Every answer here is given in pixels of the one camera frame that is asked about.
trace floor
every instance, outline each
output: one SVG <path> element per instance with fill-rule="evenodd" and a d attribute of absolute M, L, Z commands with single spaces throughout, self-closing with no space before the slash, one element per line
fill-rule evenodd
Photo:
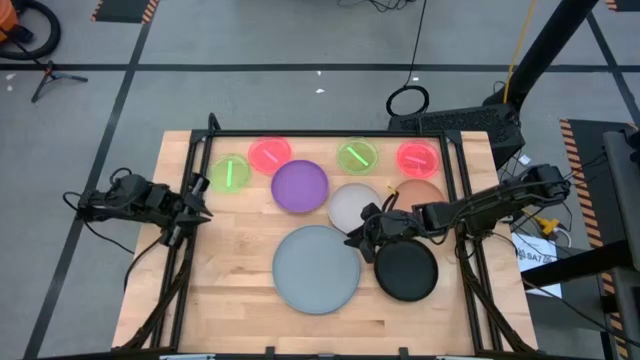
<path fill-rule="evenodd" d="M 41 1 L 63 26 L 51 58 L 89 82 L 52 85 L 34 105 L 41 73 L 0 59 L 0 166 L 10 169 L 0 175 L 10 209 L 0 217 L 0 360 L 110 348 L 132 259 L 86 229 L 74 237 L 62 192 L 104 189 L 121 166 L 152 175 L 163 132 L 205 127 L 209 112 L 226 129 L 384 129 L 386 98 L 407 76 L 394 64 L 410 62 L 420 18 L 420 1 L 379 14 L 333 0 L 161 0 L 142 26 L 90 22 L 97 0 Z M 520 58 L 558 2 L 538 1 Z M 428 71 L 413 77 L 430 91 L 429 110 L 479 105 L 505 79 L 527 7 L 428 2 L 416 56 Z M 640 96 L 640 14 L 602 2 L 593 15 L 605 42 L 582 24 L 554 62 L 570 66 L 543 75 L 521 113 L 523 153 L 563 172 L 558 119 L 640 121 L 632 95 Z M 46 32 L 37 14 L 24 24 Z M 399 99 L 396 111 L 418 101 Z M 574 246 L 587 248 L 577 204 L 568 201 Z M 544 215 L 568 219 L 562 207 Z M 95 228 L 132 249 L 139 227 Z M 64 281 L 52 283 L 54 273 Z M 603 356 L 595 332 L 536 323 L 536 333 L 550 353 Z"/>

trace plastic cup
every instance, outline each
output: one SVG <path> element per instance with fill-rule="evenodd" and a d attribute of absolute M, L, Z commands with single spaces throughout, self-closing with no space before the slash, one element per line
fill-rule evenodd
<path fill-rule="evenodd" d="M 291 146 L 282 137 L 262 137 L 249 147 L 249 164 L 258 172 L 273 175 L 291 158 Z"/>
<path fill-rule="evenodd" d="M 396 163 L 405 175 L 427 179 L 438 171 L 440 155 L 436 148 L 426 141 L 408 141 L 398 148 Z"/>
<path fill-rule="evenodd" d="M 364 138 L 351 138 L 338 148 L 338 164 L 347 174 L 367 175 L 378 164 L 378 151 Z"/>
<path fill-rule="evenodd" d="M 220 157 L 209 170 L 209 180 L 213 189 L 223 193 L 240 191 L 251 176 L 251 168 L 244 156 L 227 154 Z"/>

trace black cable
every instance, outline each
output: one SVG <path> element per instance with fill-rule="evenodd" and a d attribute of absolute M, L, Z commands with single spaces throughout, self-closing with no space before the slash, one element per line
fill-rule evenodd
<path fill-rule="evenodd" d="M 522 155 L 522 148 L 518 151 L 518 155 L 514 158 L 516 161 L 513 165 L 513 170 L 511 170 L 511 177 L 516 176 L 516 169 L 518 168 L 518 161 L 520 161 L 520 155 Z"/>
<path fill-rule="evenodd" d="M 569 209 L 569 206 L 567 206 L 567 204 L 565 204 L 565 203 L 566 203 L 566 200 L 562 202 L 562 206 L 564 206 L 564 208 L 569 213 L 569 228 L 567 229 L 567 231 L 571 232 L 571 227 L 573 225 L 573 213 Z"/>
<path fill-rule="evenodd" d="M 129 265 L 129 268 L 127 269 L 127 272 L 124 275 L 124 290 L 125 291 L 127 290 L 127 283 L 129 282 L 129 275 L 131 274 L 131 270 L 133 270 L 133 267 L 136 266 L 136 264 L 144 256 L 144 254 L 149 252 L 149 250 L 151 250 L 154 246 L 158 245 L 158 243 L 160 242 L 161 238 L 162 238 L 162 236 L 157 238 L 156 241 L 152 242 L 149 246 L 147 246 L 144 250 L 142 250 L 142 252 L 138 256 L 136 256 L 133 259 L 133 261 L 131 262 L 131 265 Z"/>
<path fill-rule="evenodd" d="M 405 81 L 404 85 L 400 87 L 398 90 L 391 93 L 391 95 L 389 95 L 389 98 L 387 99 L 387 103 L 386 103 L 387 114 L 389 114 L 390 116 L 400 116 L 396 114 L 393 111 L 393 109 L 391 109 L 391 103 L 393 103 L 393 99 L 395 99 L 396 96 L 402 94 L 407 90 L 416 90 L 420 92 L 424 99 L 420 109 L 418 109 L 417 111 L 414 111 L 411 114 L 421 114 L 427 111 L 427 108 L 429 107 L 429 92 L 427 91 L 427 89 L 419 85 L 409 85 L 409 81 L 411 80 L 411 74 L 413 73 L 413 66 L 416 60 L 416 53 L 418 52 L 418 44 L 420 43 L 420 33 L 422 33 L 422 23 L 424 21 L 424 13 L 426 9 L 427 9 L 427 0 L 424 0 L 424 3 L 422 5 L 422 13 L 420 14 L 420 24 L 418 25 L 418 34 L 416 35 L 416 42 L 413 46 L 413 56 L 411 57 L 411 66 L 409 67 L 409 76 L 407 76 L 407 81 Z"/>
<path fill-rule="evenodd" d="M 520 223 L 520 225 L 516 226 L 515 228 L 513 228 L 511 230 L 511 232 L 515 232 L 516 230 L 520 229 L 522 227 L 522 225 L 524 225 L 527 221 L 533 219 L 536 215 L 538 215 L 543 208 L 538 209 L 536 212 L 534 212 L 533 214 L 529 215 L 526 219 L 524 219 L 523 222 Z"/>
<path fill-rule="evenodd" d="M 133 174 L 131 169 L 129 169 L 128 167 L 118 168 L 114 172 L 111 173 L 111 176 L 109 176 L 109 184 L 111 184 L 112 186 L 116 184 L 116 181 L 114 179 L 115 179 L 116 175 L 121 171 L 126 171 L 126 172 L 129 173 L 129 175 Z"/>
<path fill-rule="evenodd" d="M 503 236 L 503 235 L 500 235 L 500 234 L 498 234 L 498 233 L 492 232 L 492 234 L 493 234 L 493 235 L 500 236 L 500 237 L 502 237 L 502 238 L 503 238 L 503 239 L 505 239 L 505 240 L 509 240 L 507 237 L 505 237 L 505 236 Z M 538 249 L 536 249 L 534 246 L 532 246 L 531 244 L 529 244 L 529 243 L 527 243 L 526 241 L 524 241 L 524 239 L 522 239 L 522 238 L 520 238 L 520 239 L 521 239 L 525 244 L 529 245 L 532 249 L 534 249 L 535 251 L 537 251 L 539 254 L 541 254 L 541 255 L 546 255 L 546 256 L 551 256 L 551 257 L 555 257 L 555 256 L 552 256 L 552 255 L 548 255 L 548 254 L 542 254 L 542 253 L 540 253 L 540 251 L 538 251 Z M 513 246 L 513 248 L 514 248 L 514 249 L 516 249 L 516 251 L 518 250 L 518 249 L 517 249 L 517 247 L 516 247 L 516 245 L 515 245 L 512 241 L 510 241 L 510 240 L 509 240 L 508 242 L 509 242 L 509 244 L 510 244 L 511 246 Z M 558 249 L 560 249 L 560 250 L 564 251 L 564 252 L 565 252 L 565 253 L 567 253 L 569 256 L 571 256 L 571 254 L 570 254 L 568 251 L 566 251 L 565 249 L 562 249 L 561 247 L 558 247 L 557 245 L 556 245 L 556 248 L 558 248 Z M 612 329 L 609 329 L 609 328 L 608 328 L 608 327 L 606 327 L 605 325 L 603 325 L 603 324 L 601 324 L 601 323 L 597 322 L 596 320 L 593 320 L 592 318 L 590 318 L 589 316 L 585 315 L 583 312 L 581 312 L 580 310 L 578 310 L 576 307 L 574 307 L 573 305 L 571 305 L 568 301 L 566 301 L 566 300 L 562 299 L 561 297 L 556 296 L 555 294 L 552 294 L 552 293 L 550 293 L 549 291 L 544 290 L 544 289 L 542 289 L 542 288 L 540 288 L 540 287 L 538 287 L 538 286 L 535 286 L 535 285 L 533 285 L 532 283 L 528 282 L 528 281 L 527 281 L 527 280 L 525 280 L 525 279 L 522 279 L 522 282 L 523 282 L 525 285 L 527 285 L 527 286 L 529 286 L 530 288 L 532 288 L 532 289 L 537 289 L 537 290 L 539 290 L 539 291 L 541 291 L 541 292 L 545 293 L 545 294 L 546 294 L 546 295 L 548 295 L 548 296 L 551 296 L 551 297 L 553 297 L 553 298 L 556 298 L 556 299 L 560 300 L 564 305 L 566 305 L 569 309 L 573 310 L 573 311 L 574 311 L 576 314 L 578 314 L 580 317 L 582 317 L 583 319 L 587 320 L 588 322 L 590 322 L 590 323 L 594 324 L 595 326 L 599 327 L 600 329 L 602 329 L 603 331 L 607 332 L 608 334 L 613 335 L 613 336 L 617 336 L 617 337 L 621 338 L 622 340 L 624 340 L 624 341 L 628 342 L 629 344 L 632 344 L 632 345 L 634 345 L 634 346 L 636 346 L 636 347 L 640 348 L 640 342 L 637 342 L 637 341 L 631 340 L 631 339 L 629 339 L 628 337 L 626 337 L 626 336 L 622 335 L 621 333 L 618 333 L 618 332 L 616 332 L 616 331 L 614 331 L 614 330 L 612 330 Z"/>
<path fill-rule="evenodd" d="M 86 221 L 82 220 L 82 222 L 84 223 L 84 226 L 86 226 L 87 229 L 89 229 L 89 231 L 91 231 L 95 236 L 99 237 L 102 240 L 108 241 L 108 242 L 112 243 L 113 245 L 121 248 L 122 250 L 128 252 L 129 254 L 133 255 L 133 251 L 127 249 L 126 247 L 121 245 L 119 242 L 117 242 L 117 241 L 115 241 L 113 239 L 109 239 L 108 237 L 99 234 L 97 231 L 93 230 L 93 228 L 91 226 L 89 226 L 89 223 L 87 223 Z"/>
<path fill-rule="evenodd" d="M 65 204 L 69 205 L 69 207 L 72 208 L 73 211 L 75 211 L 77 213 L 78 212 L 78 208 L 73 206 L 71 204 L 71 202 L 69 202 L 69 200 L 67 200 L 67 195 L 75 195 L 77 197 L 80 197 L 82 195 L 78 194 L 77 192 L 73 192 L 73 191 L 65 191 L 64 193 L 62 193 L 62 201 L 64 201 Z"/>
<path fill-rule="evenodd" d="M 502 170 L 502 174 L 500 174 L 500 182 L 502 182 L 502 177 L 504 176 L 505 173 L 511 175 L 511 177 L 516 176 L 515 172 L 516 172 L 516 168 L 518 167 L 518 159 L 520 158 L 520 154 L 522 154 L 522 148 L 520 148 L 520 150 L 518 151 L 518 155 L 511 155 L 511 157 L 509 158 L 509 160 L 507 161 L 506 164 L 504 164 L 504 169 Z M 511 159 L 515 159 L 516 160 L 516 164 L 513 167 L 513 171 L 509 172 L 509 163 L 511 162 Z"/>
<path fill-rule="evenodd" d="M 572 169 L 567 175 L 563 176 L 563 178 L 564 179 L 569 179 L 569 178 L 575 176 L 574 172 L 581 171 L 581 170 L 586 169 L 586 168 L 588 168 L 590 166 L 598 166 L 598 165 L 604 164 L 605 162 L 607 162 L 606 158 L 604 159 L 604 161 L 601 161 L 601 162 L 599 162 L 597 164 L 593 164 L 594 162 L 596 162 L 597 160 L 599 160 L 603 156 L 606 156 L 605 152 L 600 153 L 600 155 L 598 155 L 595 158 L 593 158 L 593 159 L 587 161 L 586 163 L 582 164 L 582 166 L 580 166 L 579 168 Z"/>
<path fill-rule="evenodd" d="M 351 4 L 344 4 L 342 0 L 338 0 L 336 2 L 336 5 L 340 6 L 340 7 L 344 7 L 344 8 L 350 8 L 350 7 L 354 7 L 356 5 L 360 5 L 364 2 L 369 2 L 371 3 L 371 5 L 373 5 L 373 7 L 376 8 L 376 10 L 379 13 L 385 13 L 389 10 L 402 10 L 404 9 L 405 6 L 407 6 L 408 3 L 410 2 L 415 2 L 416 0 L 396 0 L 395 4 L 391 5 L 391 1 L 389 0 L 389 2 L 387 4 L 383 4 L 380 1 L 377 0 L 360 0 L 360 1 L 356 1 L 354 3 Z"/>
<path fill-rule="evenodd" d="M 494 83 L 493 83 L 493 93 L 494 93 L 494 94 L 498 92 L 498 91 L 496 90 L 496 85 L 497 85 L 497 84 L 502 84 L 502 86 L 506 86 L 506 85 L 507 85 L 504 81 L 500 81 L 500 80 L 498 80 L 498 81 L 494 82 Z"/>
<path fill-rule="evenodd" d="M 585 315 L 582 311 L 580 311 L 580 310 L 576 309 L 576 307 L 574 307 L 573 305 L 571 305 L 568 301 L 566 301 L 566 300 L 562 299 L 561 297 L 556 296 L 556 295 L 554 295 L 554 294 L 552 294 L 552 293 L 548 292 L 547 290 L 541 289 L 540 287 L 533 285 L 532 283 L 528 282 L 528 281 L 527 281 L 527 280 L 525 280 L 525 279 L 522 279 L 522 282 L 523 282 L 525 285 L 527 285 L 527 286 L 529 286 L 530 288 L 532 288 L 532 289 L 537 289 L 537 290 L 542 291 L 543 293 L 547 294 L 548 296 L 551 296 L 551 297 L 553 297 L 553 298 L 556 298 L 556 299 L 560 300 L 560 301 L 561 301 L 563 304 L 565 304 L 569 309 L 573 310 L 576 314 L 580 315 L 580 317 L 581 317 L 581 318 L 583 318 L 583 319 L 587 320 L 588 322 L 590 322 L 590 323 L 594 324 L 595 326 L 599 327 L 600 329 L 602 329 L 602 330 L 603 330 L 603 331 L 605 331 L 606 333 L 608 333 L 608 334 L 610 334 L 610 335 L 613 335 L 613 336 L 617 336 L 617 337 L 619 337 L 620 339 L 622 339 L 622 340 L 624 340 L 624 341 L 628 342 L 629 344 L 631 344 L 631 345 L 633 345 L 633 346 L 635 346 L 635 347 L 640 348 L 640 342 L 635 341 L 635 340 L 631 340 L 631 339 L 629 339 L 628 337 L 624 336 L 623 334 L 621 334 L 621 333 L 619 333 L 619 332 L 616 332 L 616 331 L 614 331 L 613 329 L 609 329 L 607 326 L 605 326 L 605 325 L 603 325 L 603 324 L 601 324 L 601 323 L 597 322 L 596 320 L 593 320 L 593 319 L 592 319 L 592 318 L 590 318 L 589 316 Z"/>
<path fill-rule="evenodd" d="M 404 86 L 407 86 L 409 84 L 409 81 L 411 80 L 411 73 L 413 72 L 413 65 L 416 62 L 416 53 L 418 52 L 418 44 L 420 43 L 420 33 L 422 33 L 422 21 L 424 20 L 424 13 L 426 8 L 427 8 L 427 0 L 424 0 L 424 3 L 422 4 L 422 14 L 420 14 L 420 24 L 418 25 L 418 35 L 416 35 L 416 43 L 413 45 L 413 56 L 411 57 L 411 66 L 409 67 L 409 76 L 407 76 L 407 81 L 405 81 Z"/>
<path fill-rule="evenodd" d="M 79 214 L 78 214 L 78 208 L 77 208 L 77 207 L 75 207 L 75 206 L 73 206 L 73 205 L 71 204 L 71 202 L 70 202 L 69 200 L 67 200 L 67 196 L 68 196 L 68 195 L 75 195 L 75 196 L 77 196 L 77 197 L 80 197 L 81 195 L 80 195 L 80 194 L 78 194 L 78 193 L 76 193 L 76 192 L 73 192 L 73 191 L 66 191 L 66 192 L 64 192 L 64 193 L 62 194 L 62 201 L 64 201 L 64 202 L 65 202 L 65 204 L 67 204 L 71 209 L 73 209 L 73 210 L 76 212 L 76 215 L 77 215 L 77 216 L 79 216 Z M 91 231 L 95 236 L 99 237 L 99 238 L 100 238 L 100 239 L 102 239 L 102 240 L 108 241 L 108 242 L 110 242 L 110 243 L 112 243 L 112 244 L 116 245 L 117 247 L 121 248 L 122 250 L 124 250 L 124 251 L 128 252 L 129 254 L 132 254 L 132 255 L 133 255 L 133 251 L 131 251 L 131 250 L 127 249 L 126 247 L 124 247 L 124 246 L 123 246 L 122 244 L 120 244 L 119 242 L 117 242 L 117 241 L 115 241 L 115 240 L 113 240 L 113 239 L 109 239 L 108 237 L 106 237 L 106 236 L 104 236 L 104 235 L 101 235 L 101 234 L 99 234 L 97 231 L 93 230 L 93 228 L 92 228 L 91 226 L 89 226 L 89 224 L 88 224 L 84 219 L 82 219 L 82 222 L 84 223 L 84 226 L 86 226 L 86 227 L 87 227 L 87 229 L 89 229 L 89 231 Z"/>
<path fill-rule="evenodd" d="M 44 15 L 45 18 L 47 18 L 51 26 L 49 37 L 47 38 L 47 41 L 45 41 L 45 43 L 42 44 L 42 46 L 40 46 L 39 48 L 27 50 L 18 42 L 18 40 L 15 40 L 12 36 L 10 36 L 10 33 L 0 27 L 0 32 L 2 32 L 12 43 L 14 43 L 16 46 L 18 46 L 18 48 L 22 50 L 20 52 L 16 52 L 0 49 L 0 58 L 19 61 L 31 60 L 38 63 L 39 58 L 51 54 L 56 49 L 56 47 L 58 47 L 62 33 L 62 30 L 60 28 L 60 21 L 56 17 L 56 14 L 51 11 L 51 9 L 35 0 L 23 0 L 21 2 L 21 6 L 34 9 Z"/>

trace wooden table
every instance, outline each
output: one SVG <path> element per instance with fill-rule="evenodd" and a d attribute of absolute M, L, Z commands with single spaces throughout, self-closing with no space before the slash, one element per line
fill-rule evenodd
<path fill-rule="evenodd" d="M 187 131 L 165 133 L 154 182 L 179 190 L 189 135 Z M 246 154 L 254 139 L 214 139 L 212 161 L 227 153 Z M 370 176 L 350 176 L 338 167 L 335 149 L 343 138 L 288 140 L 294 159 L 314 161 L 327 172 L 330 193 L 343 184 L 362 182 L 385 198 L 387 184 L 398 185 L 407 180 L 395 163 L 396 149 L 406 139 L 369 139 L 379 151 L 378 166 Z M 463 133 L 463 143 L 473 191 L 496 185 L 486 133 Z M 455 150 L 452 145 L 449 149 L 460 197 L 463 192 Z M 273 286 L 273 255 L 282 238 L 293 229 L 308 224 L 330 225 L 328 206 L 325 202 L 306 215 L 286 214 L 271 196 L 270 181 L 270 177 L 253 172 L 248 187 L 239 194 L 221 194 L 212 189 L 205 193 L 214 218 L 198 230 L 180 351 L 264 353 L 265 347 L 275 346 L 279 354 L 391 355 L 397 354 L 399 347 L 408 347 L 414 355 L 473 354 L 462 278 L 453 255 L 454 242 L 450 240 L 441 246 L 425 242 L 436 256 L 440 276 L 433 293 L 421 301 L 405 303 L 386 295 L 376 283 L 373 266 L 361 260 L 358 290 L 337 312 L 314 316 L 287 306 Z M 447 198 L 442 169 L 429 181 Z M 510 238 L 506 226 L 498 226 L 496 232 Z M 158 234 L 157 227 L 143 225 L 136 254 Z M 498 308 L 522 338 L 537 347 L 513 248 L 498 237 L 485 240 L 484 246 Z M 157 247 L 132 272 L 114 346 L 128 340 L 156 305 L 166 254 L 167 248 Z M 486 316 L 481 305 L 478 309 L 485 348 L 490 348 Z M 165 322 L 163 344 L 168 342 L 172 317 L 173 306 Z"/>

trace orange vacuum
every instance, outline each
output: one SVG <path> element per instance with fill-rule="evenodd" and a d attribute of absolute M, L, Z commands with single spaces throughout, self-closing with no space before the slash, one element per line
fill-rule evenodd
<path fill-rule="evenodd" d="M 51 24 L 51 30 L 47 41 L 36 49 L 30 49 L 29 54 L 24 52 L 7 51 L 3 47 L 6 43 L 29 43 L 34 34 L 26 27 L 20 25 L 18 16 L 26 9 L 36 10 L 44 15 Z M 11 60 L 32 60 L 51 54 L 60 43 L 61 29 L 58 17 L 43 4 L 36 0 L 0 0 L 0 58 Z"/>
<path fill-rule="evenodd" d="M 0 0 L 0 27 L 6 32 L 9 32 L 16 25 L 18 25 L 18 14 L 11 0 Z M 0 42 L 6 39 L 7 37 L 0 32 Z"/>

